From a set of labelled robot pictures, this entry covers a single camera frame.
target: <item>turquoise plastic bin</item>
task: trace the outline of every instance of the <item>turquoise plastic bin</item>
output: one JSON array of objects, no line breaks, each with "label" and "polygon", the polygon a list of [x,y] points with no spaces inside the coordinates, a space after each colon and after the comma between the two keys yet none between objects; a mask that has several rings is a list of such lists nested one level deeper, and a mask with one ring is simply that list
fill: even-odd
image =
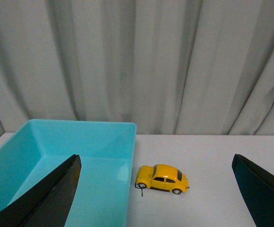
[{"label": "turquoise plastic bin", "polygon": [[0,148],[0,211],[72,154],[82,169],[66,225],[126,226],[136,125],[30,120]]}]

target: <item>white table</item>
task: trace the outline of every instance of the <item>white table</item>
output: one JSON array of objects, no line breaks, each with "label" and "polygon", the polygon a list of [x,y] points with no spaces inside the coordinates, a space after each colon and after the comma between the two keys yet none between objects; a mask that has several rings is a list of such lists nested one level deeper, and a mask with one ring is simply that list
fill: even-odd
[{"label": "white table", "polygon": [[[11,135],[0,137],[0,146]],[[137,135],[127,226],[255,227],[231,169],[234,154],[274,174],[274,136]],[[189,191],[145,189],[142,197],[137,171],[159,163],[185,173]]]}]

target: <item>car door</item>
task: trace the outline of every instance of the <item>car door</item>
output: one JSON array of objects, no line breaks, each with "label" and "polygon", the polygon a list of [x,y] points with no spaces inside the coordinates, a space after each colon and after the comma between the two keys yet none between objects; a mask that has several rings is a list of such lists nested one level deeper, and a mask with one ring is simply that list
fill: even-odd
[{"label": "car door", "polygon": [[166,178],[165,184],[164,184],[164,189],[168,190],[168,191],[172,190],[175,186],[175,183],[176,182],[174,180]]},{"label": "car door", "polygon": [[151,181],[151,188],[164,189],[164,177],[154,177]]}]

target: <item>toy car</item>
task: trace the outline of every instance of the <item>toy car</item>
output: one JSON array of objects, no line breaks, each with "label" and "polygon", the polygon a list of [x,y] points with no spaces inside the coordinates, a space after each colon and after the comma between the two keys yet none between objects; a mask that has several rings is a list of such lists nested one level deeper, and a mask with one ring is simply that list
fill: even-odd
[{"label": "toy car", "polygon": [[185,174],[172,166],[164,164],[157,164],[154,167],[141,166],[137,174],[135,187],[173,192],[177,195],[187,192],[189,188]]}]

